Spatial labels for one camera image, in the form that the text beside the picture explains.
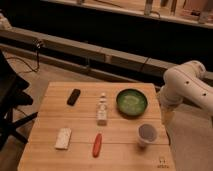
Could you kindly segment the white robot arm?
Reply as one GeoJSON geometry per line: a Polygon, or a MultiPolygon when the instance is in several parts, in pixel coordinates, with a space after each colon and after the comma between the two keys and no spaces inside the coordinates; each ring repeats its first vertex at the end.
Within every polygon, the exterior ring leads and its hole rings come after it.
{"type": "Polygon", "coordinates": [[[213,87],[202,81],[205,66],[196,60],[173,66],[164,72],[164,85],[158,92],[161,121],[168,125],[174,109],[186,98],[213,117],[213,87]]]}

